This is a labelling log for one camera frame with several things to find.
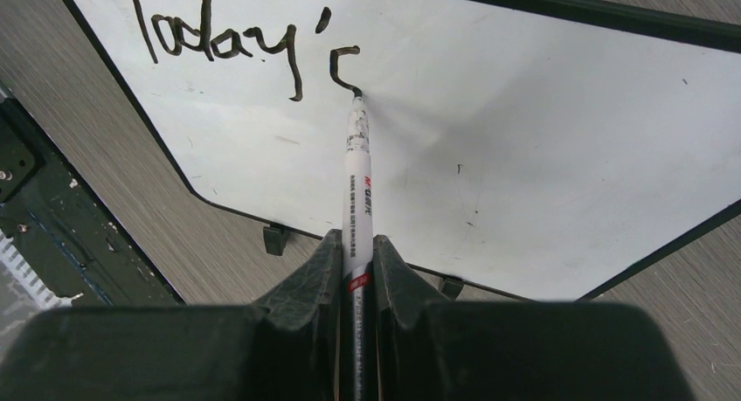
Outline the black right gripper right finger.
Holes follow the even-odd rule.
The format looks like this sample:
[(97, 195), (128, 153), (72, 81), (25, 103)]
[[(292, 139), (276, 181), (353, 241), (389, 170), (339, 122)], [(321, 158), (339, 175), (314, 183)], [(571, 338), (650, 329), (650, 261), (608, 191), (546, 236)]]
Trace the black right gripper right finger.
[(690, 400), (643, 310), (604, 302), (453, 301), (374, 240), (386, 400)]

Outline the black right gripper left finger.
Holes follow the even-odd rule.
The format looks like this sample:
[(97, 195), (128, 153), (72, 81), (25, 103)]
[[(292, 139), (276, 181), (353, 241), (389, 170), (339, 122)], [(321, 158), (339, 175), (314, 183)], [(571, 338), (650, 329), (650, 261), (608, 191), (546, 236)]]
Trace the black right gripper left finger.
[(247, 305), (56, 308), (1, 365), (4, 400), (330, 400), (341, 233)]

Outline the white whiteboard marker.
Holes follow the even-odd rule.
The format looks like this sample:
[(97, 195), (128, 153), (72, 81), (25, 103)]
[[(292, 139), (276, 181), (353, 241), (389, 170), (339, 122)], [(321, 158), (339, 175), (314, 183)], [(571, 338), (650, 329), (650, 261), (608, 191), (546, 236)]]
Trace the white whiteboard marker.
[(352, 92), (343, 174), (338, 398), (377, 400), (369, 117), (361, 90)]

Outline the small black-framed whiteboard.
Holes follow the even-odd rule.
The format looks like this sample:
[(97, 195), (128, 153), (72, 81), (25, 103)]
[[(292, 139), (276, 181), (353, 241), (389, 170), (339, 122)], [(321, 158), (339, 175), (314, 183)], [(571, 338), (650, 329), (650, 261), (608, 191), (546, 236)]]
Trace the small black-framed whiteboard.
[(576, 300), (740, 210), (740, 29), (596, 0), (64, 0), (189, 190), (321, 236), (370, 118), (374, 230)]

